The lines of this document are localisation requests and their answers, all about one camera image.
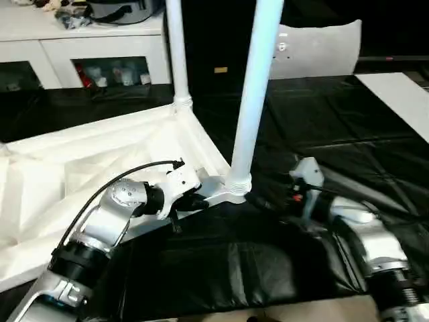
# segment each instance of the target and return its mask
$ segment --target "white panel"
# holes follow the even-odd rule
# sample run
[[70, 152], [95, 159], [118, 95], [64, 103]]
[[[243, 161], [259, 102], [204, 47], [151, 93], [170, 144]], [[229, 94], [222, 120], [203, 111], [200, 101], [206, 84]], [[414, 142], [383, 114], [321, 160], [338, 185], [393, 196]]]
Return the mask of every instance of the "white panel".
[[429, 93], [401, 72], [357, 78], [429, 143]]
[[270, 79], [352, 74], [361, 45], [361, 21], [325, 28], [280, 25]]
[[48, 57], [37, 40], [0, 42], [0, 62], [28, 61], [45, 89], [61, 88]]
[[170, 83], [168, 60], [161, 36], [43, 40], [42, 45], [65, 88], [82, 87], [71, 60], [85, 58], [145, 56], [152, 84]]

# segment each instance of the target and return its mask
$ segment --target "white pole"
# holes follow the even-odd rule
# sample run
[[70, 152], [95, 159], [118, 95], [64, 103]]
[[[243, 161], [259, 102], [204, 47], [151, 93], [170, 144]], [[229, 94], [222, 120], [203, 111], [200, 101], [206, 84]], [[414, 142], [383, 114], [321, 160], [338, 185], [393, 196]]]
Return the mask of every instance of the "white pole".
[[188, 74], [186, 72], [182, 2], [181, 0], [167, 0], [166, 5], [173, 67], [174, 102], [178, 106], [190, 107], [192, 106], [192, 99], [189, 95]]
[[257, 0], [256, 3], [233, 162], [226, 180], [227, 188], [235, 195], [244, 195], [251, 189], [250, 168], [283, 3], [284, 0]]

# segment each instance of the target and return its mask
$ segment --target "gray bag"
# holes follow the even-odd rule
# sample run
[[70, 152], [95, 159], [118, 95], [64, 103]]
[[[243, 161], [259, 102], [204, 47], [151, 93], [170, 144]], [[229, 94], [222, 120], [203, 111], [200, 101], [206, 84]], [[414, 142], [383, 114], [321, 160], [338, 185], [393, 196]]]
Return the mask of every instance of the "gray bag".
[[161, 0], [86, 0], [85, 15], [98, 23], [128, 25], [141, 22], [157, 11]]

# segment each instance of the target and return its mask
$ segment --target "black strap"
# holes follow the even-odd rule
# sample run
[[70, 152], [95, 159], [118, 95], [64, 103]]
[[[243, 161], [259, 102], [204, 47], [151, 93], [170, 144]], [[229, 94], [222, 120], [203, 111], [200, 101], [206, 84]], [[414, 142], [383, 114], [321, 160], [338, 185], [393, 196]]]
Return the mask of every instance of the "black strap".
[[133, 10], [130, 5], [123, 5], [115, 12], [112, 12], [110, 15], [106, 15], [105, 17], [100, 17], [100, 18], [94, 18], [91, 15], [92, 12], [93, 12], [92, 7], [88, 5], [84, 12], [85, 17], [90, 17], [91, 20], [99, 23], [111, 23], [111, 22], [120, 20], [126, 13], [131, 13], [133, 12]]

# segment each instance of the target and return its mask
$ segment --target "black table surface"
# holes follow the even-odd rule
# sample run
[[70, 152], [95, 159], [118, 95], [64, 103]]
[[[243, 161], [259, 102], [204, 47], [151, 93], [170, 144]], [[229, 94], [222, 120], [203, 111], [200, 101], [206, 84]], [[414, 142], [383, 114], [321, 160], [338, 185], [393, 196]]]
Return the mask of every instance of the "black table surface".
[[[229, 162], [240, 96], [194, 97], [195, 115]], [[133, 87], [1, 97], [16, 102], [3, 109], [4, 142], [172, 101], [164, 86], [149, 95]], [[280, 204], [296, 156], [314, 156], [330, 174], [391, 197], [412, 216], [427, 216], [428, 144], [353, 76], [270, 82], [252, 166], [255, 193]], [[330, 174], [327, 187], [347, 189], [347, 180]], [[143, 321], [365, 293], [341, 238], [317, 223], [304, 229], [289, 215], [225, 203], [184, 219], [180, 235], [164, 227], [127, 242], [82, 315]], [[427, 225], [385, 219], [427, 284]], [[30, 285], [0, 294], [0, 321]]]

